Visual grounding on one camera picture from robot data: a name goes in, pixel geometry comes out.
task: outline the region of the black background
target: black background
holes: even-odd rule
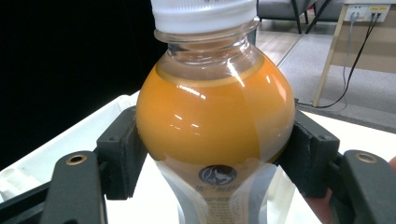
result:
[[[0,170],[138,91],[153,31],[149,0],[0,0]]]

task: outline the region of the logo on bottle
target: logo on bottle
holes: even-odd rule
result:
[[[202,169],[199,177],[208,185],[226,185],[236,178],[236,171],[226,165],[211,165]]]

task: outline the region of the plastic bottle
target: plastic bottle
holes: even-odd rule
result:
[[[247,34],[255,0],[151,0],[168,51],[136,105],[137,129],[180,203],[180,223],[266,223],[272,164],[290,137],[288,81]]]

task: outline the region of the chair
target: chair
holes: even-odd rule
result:
[[[301,31],[300,15],[304,13],[308,24],[306,9],[310,0],[258,0],[257,16],[268,20],[296,21],[299,34]]]
[[[318,12],[305,33],[308,34],[318,21],[338,21],[343,4],[344,0],[317,0],[315,5]]]

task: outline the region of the glass bottle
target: glass bottle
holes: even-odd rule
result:
[[[255,3],[151,0],[154,34],[168,51],[139,93],[136,122],[178,198],[180,223],[266,223],[264,196],[290,137],[294,99],[278,68],[248,42],[259,23]],[[186,22],[180,13],[192,16]]]

